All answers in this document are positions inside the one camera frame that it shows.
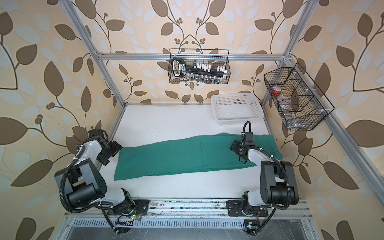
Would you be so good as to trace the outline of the green trousers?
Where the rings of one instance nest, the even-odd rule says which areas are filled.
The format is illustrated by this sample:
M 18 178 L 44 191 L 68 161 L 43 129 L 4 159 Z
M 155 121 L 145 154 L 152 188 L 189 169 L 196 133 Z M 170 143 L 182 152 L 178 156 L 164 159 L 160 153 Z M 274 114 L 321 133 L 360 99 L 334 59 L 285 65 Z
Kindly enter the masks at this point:
M 114 180 L 254 167 L 230 150 L 241 135 L 220 133 L 122 148 Z

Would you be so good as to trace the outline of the white plastic laundry basket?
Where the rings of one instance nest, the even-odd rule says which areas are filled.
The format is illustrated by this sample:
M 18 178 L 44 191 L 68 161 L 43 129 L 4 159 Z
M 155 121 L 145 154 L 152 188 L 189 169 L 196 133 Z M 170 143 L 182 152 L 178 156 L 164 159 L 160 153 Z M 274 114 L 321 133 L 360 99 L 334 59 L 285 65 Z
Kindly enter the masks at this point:
M 254 122 L 265 116 L 259 100 L 251 93 L 214 95 L 211 97 L 211 106 L 219 125 Z

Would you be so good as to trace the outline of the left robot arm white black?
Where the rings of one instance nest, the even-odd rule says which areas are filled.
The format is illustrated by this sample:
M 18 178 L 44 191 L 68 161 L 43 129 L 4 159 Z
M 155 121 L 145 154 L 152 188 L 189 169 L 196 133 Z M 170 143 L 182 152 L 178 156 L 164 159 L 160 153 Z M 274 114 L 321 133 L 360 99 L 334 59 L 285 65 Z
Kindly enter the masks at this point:
M 134 215 L 137 208 L 128 191 L 108 187 L 95 166 L 95 162 L 107 165 L 122 146 L 109 141 L 102 129 L 90 130 L 88 134 L 89 138 L 76 146 L 73 161 L 55 173 L 62 206 L 74 214 L 97 208 L 111 210 L 115 215 Z

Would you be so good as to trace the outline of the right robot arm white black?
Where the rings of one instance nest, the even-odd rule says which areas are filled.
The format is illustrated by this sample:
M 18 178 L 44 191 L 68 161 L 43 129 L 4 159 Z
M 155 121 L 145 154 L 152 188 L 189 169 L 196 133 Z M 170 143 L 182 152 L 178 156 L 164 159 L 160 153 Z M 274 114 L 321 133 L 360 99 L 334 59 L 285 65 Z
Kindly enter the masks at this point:
M 299 202 L 299 192 L 290 162 L 280 161 L 262 147 L 256 146 L 252 132 L 242 132 L 240 141 L 234 141 L 230 150 L 243 164 L 256 165 L 259 188 L 246 191 L 241 198 L 241 213 L 253 216 L 263 207 L 286 210 Z

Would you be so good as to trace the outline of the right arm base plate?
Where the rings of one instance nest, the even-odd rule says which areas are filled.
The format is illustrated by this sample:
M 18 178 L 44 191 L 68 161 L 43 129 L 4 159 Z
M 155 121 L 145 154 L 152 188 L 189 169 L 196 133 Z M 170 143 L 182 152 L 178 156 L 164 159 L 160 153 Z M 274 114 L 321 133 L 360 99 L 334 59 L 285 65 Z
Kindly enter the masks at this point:
M 226 202 L 228 215 L 230 217 L 268 217 L 267 209 L 260 207 L 244 207 L 240 200 L 229 200 Z

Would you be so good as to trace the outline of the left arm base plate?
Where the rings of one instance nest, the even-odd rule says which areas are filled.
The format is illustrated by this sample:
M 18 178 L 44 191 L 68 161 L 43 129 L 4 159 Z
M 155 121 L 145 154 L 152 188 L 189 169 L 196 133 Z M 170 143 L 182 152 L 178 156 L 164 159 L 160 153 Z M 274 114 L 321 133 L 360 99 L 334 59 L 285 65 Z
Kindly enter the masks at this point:
M 150 200 L 124 200 L 122 203 L 113 207 L 114 215 L 133 216 L 146 214 L 149 210 Z

